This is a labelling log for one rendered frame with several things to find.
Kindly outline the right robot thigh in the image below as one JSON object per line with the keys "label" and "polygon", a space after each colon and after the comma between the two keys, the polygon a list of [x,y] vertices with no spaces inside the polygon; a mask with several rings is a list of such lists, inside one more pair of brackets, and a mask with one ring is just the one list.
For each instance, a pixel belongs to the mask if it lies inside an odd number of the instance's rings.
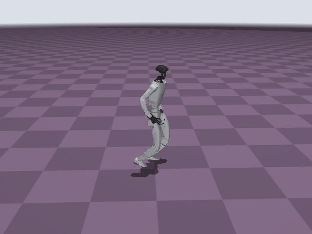
{"label": "right robot thigh", "polygon": [[[155,117],[155,116],[154,116]],[[158,122],[159,123],[159,122]],[[148,126],[149,127],[154,127],[152,129],[152,136],[153,136],[153,140],[154,140],[154,146],[156,147],[157,151],[158,152],[160,150],[160,146],[161,146],[161,139],[162,139],[162,136],[161,136],[161,128],[160,128],[160,125],[158,125],[157,123],[154,123],[152,124],[151,122],[151,119],[148,120]],[[153,146],[152,145],[152,146]],[[155,152],[155,153],[156,153]]]}

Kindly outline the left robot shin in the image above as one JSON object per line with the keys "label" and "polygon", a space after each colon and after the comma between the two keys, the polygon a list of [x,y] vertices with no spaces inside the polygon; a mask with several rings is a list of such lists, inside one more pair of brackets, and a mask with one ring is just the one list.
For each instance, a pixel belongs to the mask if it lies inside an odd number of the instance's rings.
{"label": "left robot shin", "polygon": [[[169,144],[169,143],[167,143],[167,144]],[[161,151],[167,144],[163,145],[163,144],[161,143],[161,146],[160,146],[160,150],[159,150],[159,151]],[[159,152],[159,151],[158,151],[158,152]],[[158,153],[158,152],[157,152],[157,153]]]}

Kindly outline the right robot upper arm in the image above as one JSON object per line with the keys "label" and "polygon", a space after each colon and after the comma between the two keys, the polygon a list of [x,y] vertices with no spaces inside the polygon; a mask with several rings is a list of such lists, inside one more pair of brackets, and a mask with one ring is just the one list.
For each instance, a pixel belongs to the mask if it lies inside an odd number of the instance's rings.
{"label": "right robot upper arm", "polygon": [[153,92],[155,92],[158,88],[158,85],[156,83],[151,84],[149,86],[149,88],[147,89],[147,91],[142,95],[142,97],[139,99],[139,102],[144,99],[146,100],[146,98],[148,98]]}

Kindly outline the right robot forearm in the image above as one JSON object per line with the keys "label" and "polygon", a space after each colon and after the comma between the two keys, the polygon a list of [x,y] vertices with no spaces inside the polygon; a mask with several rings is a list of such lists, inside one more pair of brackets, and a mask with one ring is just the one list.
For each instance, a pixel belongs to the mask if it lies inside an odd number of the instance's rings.
{"label": "right robot forearm", "polygon": [[140,101],[141,103],[141,108],[143,109],[144,111],[144,114],[147,115],[149,118],[152,117],[152,115],[150,114],[150,112],[148,111],[148,107],[147,107],[147,104],[146,104],[146,100],[142,99]]}

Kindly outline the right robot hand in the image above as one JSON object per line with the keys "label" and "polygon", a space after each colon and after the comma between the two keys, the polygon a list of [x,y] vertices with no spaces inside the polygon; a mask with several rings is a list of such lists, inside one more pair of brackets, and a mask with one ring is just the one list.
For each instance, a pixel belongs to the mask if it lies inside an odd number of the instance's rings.
{"label": "right robot hand", "polygon": [[[151,113],[150,113],[151,114]],[[151,114],[152,115],[152,114]],[[148,117],[148,116],[147,116]],[[148,117],[149,118],[149,117]],[[157,123],[158,125],[160,125],[159,123],[161,123],[160,121],[158,121],[157,119],[160,119],[160,118],[156,118],[156,117],[154,117],[153,115],[152,115],[152,117],[151,118],[149,118],[149,119],[151,119],[151,122],[152,122],[152,124],[154,124],[154,123]],[[161,119],[160,119],[161,120]],[[159,122],[159,123],[158,123]]]}

